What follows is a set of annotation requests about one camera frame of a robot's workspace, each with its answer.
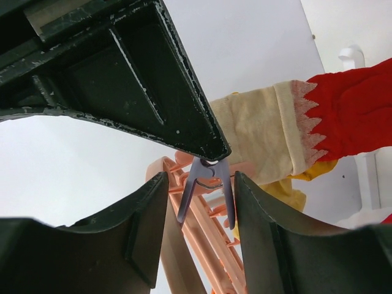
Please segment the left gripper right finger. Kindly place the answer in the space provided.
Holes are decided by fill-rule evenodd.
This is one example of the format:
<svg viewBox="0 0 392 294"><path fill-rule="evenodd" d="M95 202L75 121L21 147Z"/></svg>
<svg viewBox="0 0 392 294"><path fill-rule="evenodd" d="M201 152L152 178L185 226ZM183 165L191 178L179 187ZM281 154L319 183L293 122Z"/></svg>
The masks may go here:
<svg viewBox="0 0 392 294"><path fill-rule="evenodd" d="M235 175L249 293L390 293L391 225L354 230L303 214Z"/></svg>

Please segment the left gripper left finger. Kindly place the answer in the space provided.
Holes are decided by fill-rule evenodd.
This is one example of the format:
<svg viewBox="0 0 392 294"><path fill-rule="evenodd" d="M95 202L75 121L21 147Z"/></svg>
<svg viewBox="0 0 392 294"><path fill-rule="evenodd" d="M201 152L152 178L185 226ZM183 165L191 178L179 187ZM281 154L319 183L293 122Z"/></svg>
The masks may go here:
<svg viewBox="0 0 392 294"><path fill-rule="evenodd" d="M157 281L168 184L160 172L70 227L1 219L1 292L149 293Z"/></svg>

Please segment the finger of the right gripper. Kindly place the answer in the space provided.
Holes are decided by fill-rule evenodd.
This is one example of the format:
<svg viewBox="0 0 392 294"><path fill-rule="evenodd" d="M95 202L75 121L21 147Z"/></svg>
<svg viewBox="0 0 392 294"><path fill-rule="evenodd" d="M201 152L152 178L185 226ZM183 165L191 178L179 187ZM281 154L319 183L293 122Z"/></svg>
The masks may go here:
<svg viewBox="0 0 392 294"><path fill-rule="evenodd" d="M163 1L2 1L1 120L34 115L230 154Z"/></svg>

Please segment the pink round clip hanger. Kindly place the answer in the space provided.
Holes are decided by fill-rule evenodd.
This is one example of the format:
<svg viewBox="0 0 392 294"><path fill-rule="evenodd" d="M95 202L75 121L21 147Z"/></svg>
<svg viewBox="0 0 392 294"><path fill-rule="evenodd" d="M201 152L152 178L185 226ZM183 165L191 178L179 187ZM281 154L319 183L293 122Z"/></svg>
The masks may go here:
<svg viewBox="0 0 392 294"><path fill-rule="evenodd" d="M192 254L200 262L213 293L246 293L243 262L217 217L227 213L224 199L214 205L203 195L207 188L218 190L220 180L201 179L195 188L184 225L179 225L179 210L188 174L183 168L190 165L193 157L177 152L175 159L162 157L149 165L146 179L158 172L167 172L169 179L168 203L160 259L172 293L206 293L205 286L195 266Z"/></svg>

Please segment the red beige patterned sock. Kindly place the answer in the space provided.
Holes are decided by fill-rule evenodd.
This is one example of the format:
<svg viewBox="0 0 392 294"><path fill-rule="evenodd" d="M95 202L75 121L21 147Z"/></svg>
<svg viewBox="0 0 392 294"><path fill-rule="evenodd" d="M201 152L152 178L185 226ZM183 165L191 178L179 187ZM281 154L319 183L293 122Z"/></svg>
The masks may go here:
<svg viewBox="0 0 392 294"><path fill-rule="evenodd" d="M298 175L320 161L391 145L391 61L307 81L285 81L211 102L232 149L257 184Z"/></svg>

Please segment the mustard yellow sock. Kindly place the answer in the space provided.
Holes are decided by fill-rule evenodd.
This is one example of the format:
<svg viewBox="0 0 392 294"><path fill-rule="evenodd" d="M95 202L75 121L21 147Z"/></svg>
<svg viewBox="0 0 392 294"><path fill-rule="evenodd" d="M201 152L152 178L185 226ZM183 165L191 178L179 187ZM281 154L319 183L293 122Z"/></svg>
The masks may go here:
<svg viewBox="0 0 392 294"><path fill-rule="evenodd" d="M306 171L298 175L290 175L290 179L297 179L303 181L312 181L313 179L332 171L337 165L338 160L333 161L318 161Z"/></svg>

